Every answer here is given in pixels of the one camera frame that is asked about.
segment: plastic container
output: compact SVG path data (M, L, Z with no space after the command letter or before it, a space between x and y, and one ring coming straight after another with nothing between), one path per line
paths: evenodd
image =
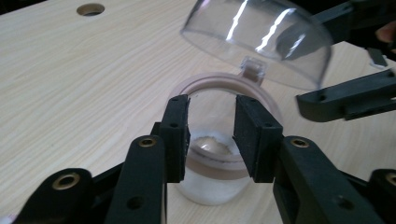
M181 35L235 66L247 56L263 61L265 78L303 90L320 89L331 58L327 31L290 2L198 1Z
M197 203L226 203L250 179L233 141L235 95L257 99L282 123L276 103L260 87L262 81L320 89L332 41L305 11L271 0L199 0L181 35L226 63L242 63L239 75L201 74L180 83L171 94L191 98L191 145L185 178L177 189Z
M188 94L191 141L184 180L177 189L196 203L227 203L250 177L233 140L236 94L259 100L281 122L271 96L260 88L265 67L245 61L240 75L207 73L179 84L172 96Z

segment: clear plastic lid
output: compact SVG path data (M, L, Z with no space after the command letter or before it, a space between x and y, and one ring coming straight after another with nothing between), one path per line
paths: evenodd
M303 90L320 89L331 58L326 30L289 2L199 0L181 34L227 63L262 62L265 78Z

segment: wooden table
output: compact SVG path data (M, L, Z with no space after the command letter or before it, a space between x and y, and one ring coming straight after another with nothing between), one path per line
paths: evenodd
M98 175L122 162L185 78L238 72L180 37L194 0L96 2L106 9L92 17L76 12L85 0L49 0L0 17L0 217L18 214L59 170ZM325 86L379 71L363 49L333 49ZM262 87L280 107L284 134L312 139L339 169L367 179L395 168L395 112L314 123L297 111L293 96L303 91ZM192 203L173 185L168 193L169 223L281 223L270 184L250 183L221 206Z

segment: brass insert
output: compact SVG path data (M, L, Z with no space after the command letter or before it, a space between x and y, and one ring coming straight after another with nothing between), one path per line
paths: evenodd
M61 175L52 183L52 188L57 190L64 190L73 188L79 181L79 174L71 173Z

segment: frosted plastic base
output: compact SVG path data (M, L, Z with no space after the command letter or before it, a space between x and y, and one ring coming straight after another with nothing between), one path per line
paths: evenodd
M188 199L203 205L227 203L245 189L250 177L218 180L196 174L186 167L184 180L176 188Z

